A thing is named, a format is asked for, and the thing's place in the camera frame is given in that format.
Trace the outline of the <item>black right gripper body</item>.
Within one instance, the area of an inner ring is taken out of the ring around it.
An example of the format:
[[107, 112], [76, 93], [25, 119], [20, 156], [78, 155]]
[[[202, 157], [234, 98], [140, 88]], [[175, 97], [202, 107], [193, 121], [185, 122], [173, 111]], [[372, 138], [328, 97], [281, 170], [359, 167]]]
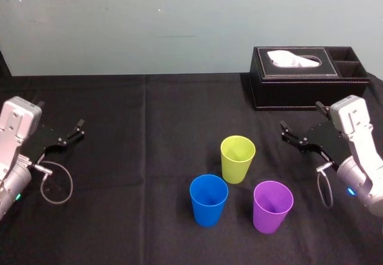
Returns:
[[347, 141], [331, 121], [322, 122], [308, 129], [300, 138], [300, 150], [318, 153], [328, 162], [332, 162], [333, 167], [339, 167], [351, 157]]

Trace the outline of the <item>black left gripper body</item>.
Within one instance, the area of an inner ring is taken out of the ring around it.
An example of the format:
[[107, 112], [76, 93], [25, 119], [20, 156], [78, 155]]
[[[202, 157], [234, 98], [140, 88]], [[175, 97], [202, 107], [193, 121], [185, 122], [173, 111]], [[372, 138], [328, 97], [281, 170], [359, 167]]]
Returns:
[[22, 145], [20, 154], [28, 157], [31, 162], [37, 162], [49, 150], [64, 148], [64, 135], [62, 129], [44, 124], [40, 125]]

